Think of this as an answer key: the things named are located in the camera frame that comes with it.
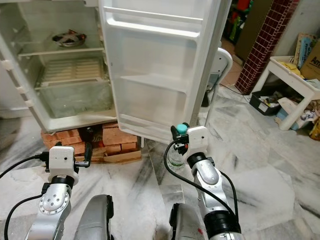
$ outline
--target red brick pillar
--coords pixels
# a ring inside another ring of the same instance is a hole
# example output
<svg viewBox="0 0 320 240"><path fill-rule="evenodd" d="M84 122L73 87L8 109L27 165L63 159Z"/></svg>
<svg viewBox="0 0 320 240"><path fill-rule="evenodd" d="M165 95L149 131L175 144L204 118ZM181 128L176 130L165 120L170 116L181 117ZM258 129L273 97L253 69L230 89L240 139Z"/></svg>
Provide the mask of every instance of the red brick pillar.
<svg viewBox="0 0 320 240"><path fill-rule="evenodd" d="M299 0L273 0L235 83L236 88L243 94L249 94L254 88L298 3Z"/></svg>

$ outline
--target white refrigerator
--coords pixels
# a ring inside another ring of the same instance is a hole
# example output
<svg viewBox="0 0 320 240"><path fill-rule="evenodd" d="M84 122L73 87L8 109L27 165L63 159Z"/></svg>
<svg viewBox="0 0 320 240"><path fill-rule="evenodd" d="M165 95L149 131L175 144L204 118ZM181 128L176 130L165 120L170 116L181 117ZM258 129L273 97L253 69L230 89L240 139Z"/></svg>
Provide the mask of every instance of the white refrigerator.
<svg viewBox="0 0 320 240"><path fill-rule="evenodd" d="M230 4L0 0L0 60L46 133L117 119L168 143L171 125L195 123ZM84 44L58 46L68 30Z"/></svg>

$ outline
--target black cable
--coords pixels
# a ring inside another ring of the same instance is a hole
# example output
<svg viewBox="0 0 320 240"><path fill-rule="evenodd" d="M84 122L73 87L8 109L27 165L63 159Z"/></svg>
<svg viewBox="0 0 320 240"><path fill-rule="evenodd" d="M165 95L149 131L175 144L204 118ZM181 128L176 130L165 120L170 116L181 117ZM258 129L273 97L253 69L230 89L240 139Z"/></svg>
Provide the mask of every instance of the black cable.
<svg viewBox="0 0 320 240"><path fill-rule="evenodd" d="M242 94L241 92L234 91L234 90L232 90L231 88L229 88L229 87L227 87L226 85L223 85L223 84L221 84L221 83L220 83L220 85L221 85L222 87L225 87L226 89L229 89L230 91L232 91L232 92L234 92L234 93L236 93L236 94L240 94L240 95L243 96L243 94Z"/></svg>
<svg viewBox="0 0 320 240"><path fill-rule="evenodd" d="M172 171L172 170L169 168L168 163L167 163L168 151L169 151L170 147L171 147L173 144L177 143L178 141L179 141L179 140L177 139L177 140L174 140L173 142L171 142L171 143L168 145L168 147L166 148L165 152L164 152L164 156L163 156L164 166L165 166L165 168L168 170L168 172L171 173L171 174L172 174L173 176L175 176L176 178L178 178L178 179L186 182L187 184L190 184L190 185L194 186L195 188L199 189L200 191L208 194L210 197L212 197L212 198L214 198L215 200L217 200L220 204L222 204L222 206L224 206L224 207L228 210L228 212L229 212L230 214L232 214L233 216L236 217L236 219L238 219L237 216L235 215L235 213L232 211L232 209L231 209L223 200L221 200L219 197L217 197L216 195L214 195L212 192L208 191L207 189L203 188L202 186L194 183L193 181L190 181L190 180L184 178L183 176L175 173L174 171Z"/></svg>
<svg viewBox="0 0 320 240"><path fill-rule="evenodd" d="M11 167L9 167L8 169L6 169L3 173L0 174L0 179L7 173L9 172L10 170L14 169L16 166L20 165L20 164L23 164L24 162L27 162L29 160L32 160L32 159L36 159L37 156L39 155L34 155L34 156L30 156L28 158L25 158L21 161L18 161L17 163L13 164Z"/></svg>
<svg viewBox="0 0 320 240"><path fill-rule="evenodd" d="M12 214L14 213L14 211L16 210L16 208L19 207L21 204L27 202L27 201L41 198L42 195L43 195L43 194L40 194L40 195L38 195L38 196L32 196L32 197L26 198L26 199L18 202L18 203L11 209L11 211L10 211L9 214L8 214L8 217L7 217L6 220L5 220L5 225L4 225L4 240L9 240L9 238L8 238L9 222L10 222L10 218L11 218Z"/></svg>
<svg viewBox="0 0 320 240"><path fill-rule="evenodd" d="M220 85L221 85L222 87L225 87L226 89L229 89L230 91L232 91L232 92L234 92L234 93L236 93L236 94L240 94L240 95L244 98L244 100L245 100L247 103L249 103L248 100L245 98L245 95L242 94L241 92L234 91L234 90L232 90L231 88L229 88L229 87L227 87L226 85L223 85L223 84L221 84L221 83L220 83Z"/></svg>
<svg viewBox="0 0 320 240"><path fill-rule="evenodd" d="M222 176L224 176L230 183L231 188L232 188L232 193L233 193L233 201L234 201L234 212L235 212L235 216L236 219L239 222L239 214L238 214L238 200L237 200L237 192L236 192L236 188L234 183L231 181L231 179L228 177L227 174L225 174L224 172L220 171L220 173L222 174Z"/></svg>

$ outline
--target teal knob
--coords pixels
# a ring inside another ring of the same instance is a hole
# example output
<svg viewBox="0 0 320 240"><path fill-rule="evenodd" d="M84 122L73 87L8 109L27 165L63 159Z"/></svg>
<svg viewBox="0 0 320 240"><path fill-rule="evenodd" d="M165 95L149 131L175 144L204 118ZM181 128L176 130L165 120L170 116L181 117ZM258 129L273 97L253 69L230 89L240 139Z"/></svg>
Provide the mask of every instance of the teal knob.
<svg viewBox="0 0 320 240"><path fill-rule="evenodd" d="M183 135L183 134L186 134L187 133L187 129L188 127L184 124L178 124L176 126L176 129L178 130L179 134L180 135Z"/></svg>

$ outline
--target white stool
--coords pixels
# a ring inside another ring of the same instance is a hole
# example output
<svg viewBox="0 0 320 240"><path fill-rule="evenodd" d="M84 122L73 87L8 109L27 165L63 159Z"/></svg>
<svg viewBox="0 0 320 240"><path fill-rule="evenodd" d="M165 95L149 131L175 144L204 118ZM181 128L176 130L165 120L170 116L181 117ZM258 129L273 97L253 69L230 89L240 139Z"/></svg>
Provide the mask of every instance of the white stool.
<svg viewBox="0 0 320 240"><path fill-rule="evenodd" d="M289 63L293 56L272 56L266 66L265 70L261 74L258 82L254 86L253 92L260 91L264 86L269 73L273 73L299 94L304 99L297 105L296 109L291 112L279 125L279 128L283 131L289 130L295 121L302 115L306 107L312 100L320 99L320 89L317 89L304 81L301 77L294 74L292 71L281 65L278 61Z"/></svg>

